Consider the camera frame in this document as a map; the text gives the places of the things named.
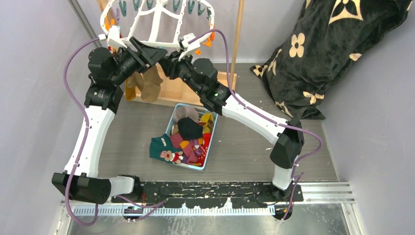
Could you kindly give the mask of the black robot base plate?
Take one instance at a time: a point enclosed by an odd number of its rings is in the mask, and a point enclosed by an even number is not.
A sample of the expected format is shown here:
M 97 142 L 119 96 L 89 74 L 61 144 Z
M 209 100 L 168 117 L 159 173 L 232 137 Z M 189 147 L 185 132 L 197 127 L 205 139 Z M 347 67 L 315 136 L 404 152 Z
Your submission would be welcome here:
M 132 203 L 123 212 L 127 220 L 140 215 L 272 215 L 281 220 L 290 218 L 293 205 L 304 197 L 297 183 L 280 191 L 270 182 L 143 182 L 111 201 Z

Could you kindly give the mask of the mustard yellow sock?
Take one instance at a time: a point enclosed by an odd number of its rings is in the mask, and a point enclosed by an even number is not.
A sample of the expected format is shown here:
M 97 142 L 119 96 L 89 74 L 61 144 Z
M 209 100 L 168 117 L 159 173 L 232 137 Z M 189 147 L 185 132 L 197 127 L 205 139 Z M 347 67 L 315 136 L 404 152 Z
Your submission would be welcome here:
M 137 80 L 135 76 L 130 76 L 125 83 L 125 98 L 127 101 L 132 101 L 136 98 Z

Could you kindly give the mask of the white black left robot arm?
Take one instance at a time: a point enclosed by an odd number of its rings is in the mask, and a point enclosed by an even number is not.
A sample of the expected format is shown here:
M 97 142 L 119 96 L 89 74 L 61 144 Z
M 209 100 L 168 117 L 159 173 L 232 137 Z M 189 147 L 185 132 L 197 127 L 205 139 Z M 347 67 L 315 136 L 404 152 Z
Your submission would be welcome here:
M 88 55 L 91 83 L 85 101 L 77 102 L 84 117 L 81 130 L 64 170 L 51 179 L 66 203 L 104 204 L 114 197 L 137 202 L 143 195 L 137 176 L 98 177 L 103 143 L 123 97 L 121 85 L 135 72 L 148 71 L 167 54 L 165 49 L 147 46 L 136 38 L 130 41 L 131 47 L 121 47 L 116 53 L 98 47 Z

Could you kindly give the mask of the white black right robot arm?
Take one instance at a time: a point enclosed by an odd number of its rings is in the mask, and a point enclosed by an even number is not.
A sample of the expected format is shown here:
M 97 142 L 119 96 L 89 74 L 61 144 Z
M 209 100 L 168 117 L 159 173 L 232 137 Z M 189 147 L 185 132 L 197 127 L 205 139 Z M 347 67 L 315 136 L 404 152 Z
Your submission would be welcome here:
M 218 81 L 218 70 L 207 58 L 193 61 L 191 56 L 179 59 L 177 53 L 172 53 L 159 60 L 159 64 L 166 77 L 179 78 L 187 84 L 207 110 L 246 125 L 273 144 L 271 194 L 278 201 L 287 199 L 294 191 L 295 160 L 304 145 L 303 133 L 299 131 L 301 122 L 275 117 L 244 100 Z

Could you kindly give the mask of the tan brown sock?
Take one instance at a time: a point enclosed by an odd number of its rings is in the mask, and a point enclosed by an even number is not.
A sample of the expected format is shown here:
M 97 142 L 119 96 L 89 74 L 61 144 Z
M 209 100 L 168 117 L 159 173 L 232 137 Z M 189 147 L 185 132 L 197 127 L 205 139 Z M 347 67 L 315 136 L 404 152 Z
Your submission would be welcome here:
M 141 73 L 134 72 L 126 81 L 126 86 L 129 89 L 137 88 L 140 92 L 142 92 L 144 87 L 144 80 Z
M 142 74 L 143 86 L 141 88 L 141 99 L 145 102 L 155 102 L 161 91 L 161 79 L 157 66 L 153 66 Z

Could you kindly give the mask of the white plastic sock hanger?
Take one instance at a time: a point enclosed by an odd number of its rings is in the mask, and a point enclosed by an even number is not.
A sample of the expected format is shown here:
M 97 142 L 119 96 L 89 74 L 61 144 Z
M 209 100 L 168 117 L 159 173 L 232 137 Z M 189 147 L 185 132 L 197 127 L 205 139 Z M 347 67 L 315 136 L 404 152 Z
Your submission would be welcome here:
M 211 46 L 215 35 L 215 12 L 206 0 L 106 0 L 101 7 L 100 40 L 107 39 L 112 25 L 131 47 L 131 37 L 159 48 L 181 49 L 183 36 L 193 33 L 200 46 Z

